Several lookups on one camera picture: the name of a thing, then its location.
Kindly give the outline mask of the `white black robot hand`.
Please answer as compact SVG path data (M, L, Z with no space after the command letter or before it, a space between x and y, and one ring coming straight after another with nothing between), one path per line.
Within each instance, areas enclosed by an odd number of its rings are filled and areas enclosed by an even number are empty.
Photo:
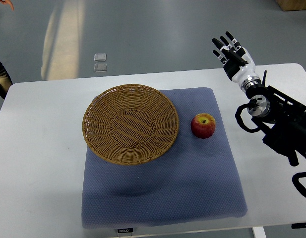
M216 47L213 54L222 63L227 77L238 84L243 92L253 85L261 84L255 72L256 65L247 49L230 32L225 34L225 37L213 38L212 43Z

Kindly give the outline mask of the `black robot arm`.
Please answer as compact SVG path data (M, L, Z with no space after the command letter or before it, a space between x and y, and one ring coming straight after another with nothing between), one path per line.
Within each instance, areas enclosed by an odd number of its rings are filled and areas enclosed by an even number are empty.
M297 153L306 159L306 106L265 81L253 79L245 85L249 99L248 113L262 131L262 141L272 150L288 158L297 166Z

